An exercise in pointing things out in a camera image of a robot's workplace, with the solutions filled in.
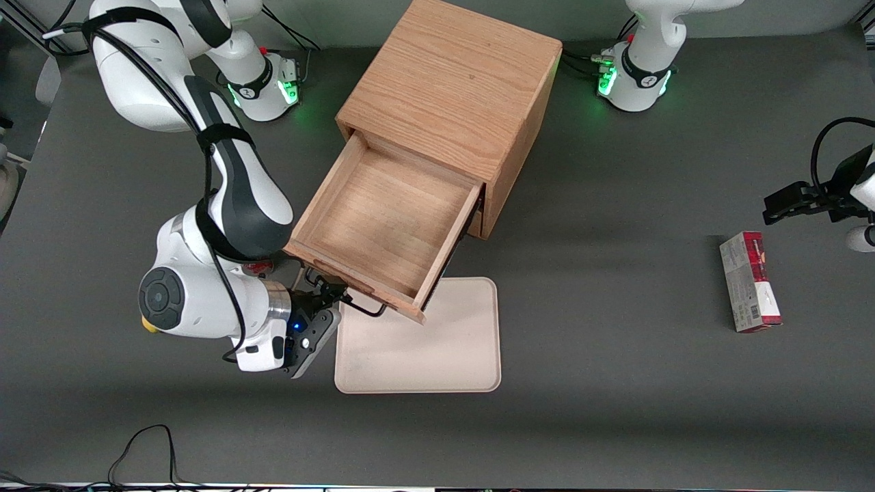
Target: cardboard box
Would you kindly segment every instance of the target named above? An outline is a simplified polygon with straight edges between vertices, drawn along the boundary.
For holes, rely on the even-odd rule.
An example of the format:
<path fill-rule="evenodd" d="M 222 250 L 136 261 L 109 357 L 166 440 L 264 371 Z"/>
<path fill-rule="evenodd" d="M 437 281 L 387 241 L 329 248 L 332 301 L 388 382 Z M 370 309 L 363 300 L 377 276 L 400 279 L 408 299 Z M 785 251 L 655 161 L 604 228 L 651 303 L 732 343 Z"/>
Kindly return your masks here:
<path fill-rule="evenodd" d="M 761 232 L 745 231 L 720 245 L 735 331 L 749 334 L 783 324 L 766 275 Z"/>

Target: drawer handle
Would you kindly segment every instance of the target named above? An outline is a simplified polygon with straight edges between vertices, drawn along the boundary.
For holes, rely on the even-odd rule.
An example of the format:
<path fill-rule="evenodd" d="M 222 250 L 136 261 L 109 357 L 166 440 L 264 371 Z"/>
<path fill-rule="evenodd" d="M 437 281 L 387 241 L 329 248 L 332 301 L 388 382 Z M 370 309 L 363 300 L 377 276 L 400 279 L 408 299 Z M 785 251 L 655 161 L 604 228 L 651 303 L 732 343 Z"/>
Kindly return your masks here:
<path fill-rule="evenodd" d="M 320 284 L 320 282 L 323 282 L 323 281 L 325 281 L 325 280 L 322 278 L 321 275 L 317 275 L 317 276 L 316 276 L 316 279 L 311 279 L 311 278 L 310 278 L 310 275 L 311 275 L 314 271 L 315 271 L 315 270 L 314 270 L 312 267 L 307 267 L 307 269 L 304 271 L 304 281 L 305 281 L 307 284 L 310 284 L 310 286 L 312 286 L 312 287 L 319 288 L 319 284 Z M 378 309 L 376 312 L 368 311 L 368 310 L 365 309 L 364 307 L 361 307 L 361 306 L 355 304 L 355 303 L 353 302 L 353 297 L 350 296 L 349 294 L 347 294 L 346 292 L 343 292 L 343 295 L 340 296 L 339 298 L 336 298 L 336 299 L 337 299 L 338 301 L 340 301 L 340 302 L 346 304 L 347 306 L 352 307 L 352 308 L 355 309 L 356 311 L 358 311 L 358 312 L 360 312 L 360 313 L 364 313 L 364 314 L 370 316 L 371 318 L 379 318 L 380 316 L 383 315 L 383 313 L 386 312 L 386 305 L 385 305 L 385 304 L 380 304 L 380 309 Z"/>
<path fill-rule="evenodd" d="M 346 304 L 347 306 L 352 307 L 353 309 L 355 309 L 359 313 L 364 313 L 364 314 L 370 316 L 371 318 L 379 318 L 382 316 L 383 313 L 386 312 L 386 305 L 385 304 L 380 304 L 380 309 L 378 309 L 376 312 L 371 312 L 371 311 L 368 311 L 367 309 L 365 309 L 364 307 L 361 307 L 361 306 L 355 304 L 353 302 L 353 298 L 349 297 L 348 294 L 345 294 L 342 298 L 340 298 L 340 302 L 342 302 L 343 304 Z"/>

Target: white wall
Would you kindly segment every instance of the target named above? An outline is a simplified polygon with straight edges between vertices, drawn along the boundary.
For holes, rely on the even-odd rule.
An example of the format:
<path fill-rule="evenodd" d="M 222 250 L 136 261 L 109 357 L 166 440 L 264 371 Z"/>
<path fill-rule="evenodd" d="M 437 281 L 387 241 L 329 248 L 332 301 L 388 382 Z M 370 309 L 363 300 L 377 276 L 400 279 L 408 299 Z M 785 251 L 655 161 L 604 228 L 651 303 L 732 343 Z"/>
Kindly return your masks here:
<path fill-rule="evenodd" d="M 449 0 L 491 17 L 562 40 L 616 36 L 629 17 L 622 0 Z M 19 0 L 49 25 L 66 0 Z M 378 46 L 410 0 L 265 0 L 291 27 L 323 46 Z M 747 0 L 740 7 L 714 14 L 689 16 L 694 38 L 773 36 L 827 31 L 846 23 L 866 0 Z M 89 0 L 79 0 L 70 16 L 82 20 Z M 294 46 L 285 33 L 264 16 L 245 28 L 263 46 Z"/>

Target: gray tabletop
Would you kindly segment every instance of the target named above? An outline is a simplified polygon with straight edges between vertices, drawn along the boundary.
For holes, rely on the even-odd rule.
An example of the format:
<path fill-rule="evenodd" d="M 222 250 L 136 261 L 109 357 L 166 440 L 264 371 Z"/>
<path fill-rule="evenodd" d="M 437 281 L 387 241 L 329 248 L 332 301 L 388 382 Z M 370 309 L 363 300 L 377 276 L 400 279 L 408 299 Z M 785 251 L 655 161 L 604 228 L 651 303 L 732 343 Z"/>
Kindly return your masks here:
<path fill-rule="evenodd" d="M 299 214 L 374 52 L 317 53 L 300 107 L 245 123 Z M 460 245 L 449 275 L 498 285 L 500 388 L 368 397 L 334 388 L 333 348 L 289 381 L 221 362 L 228 341 L 139 326 L 155 234 L 199 198 L 199 150 L 125 122 L 77 61 L 0 240 L 1 467 L 98 480 L 164 422 L 192 481 L 871 489 L 875 257 L 825 216 L 766 228 L 786 324 L 743 335 L 717 254 L 763 228 L 763 196 L 807 179 L 824 124 L 875 115 L 862 36 L 697 39 L 677 64 L 639 115 L 561 69 L 492 239 Z M 836 130 L 823 173 L 871 140 Z M 166 480 L 162 439 L 121 478 Z"/>

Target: wooden drawer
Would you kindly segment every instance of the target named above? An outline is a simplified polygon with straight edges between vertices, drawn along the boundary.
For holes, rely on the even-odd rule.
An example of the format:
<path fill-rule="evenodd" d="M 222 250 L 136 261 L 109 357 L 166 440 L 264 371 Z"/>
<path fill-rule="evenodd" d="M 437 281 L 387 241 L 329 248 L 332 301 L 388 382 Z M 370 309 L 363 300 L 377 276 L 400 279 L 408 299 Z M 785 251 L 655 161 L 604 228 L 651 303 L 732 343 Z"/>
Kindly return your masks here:
<path fill-rule="evenodd" d="M 285 251 L 423 323 L 482 186 L 356 131 Z"/>
<path fill-rule="evenodd" d="M 470 233 L 487 239 L 535 143 L 562 43 L 437 0 L 413 0 L 337 114 L 486 184 Z"/>

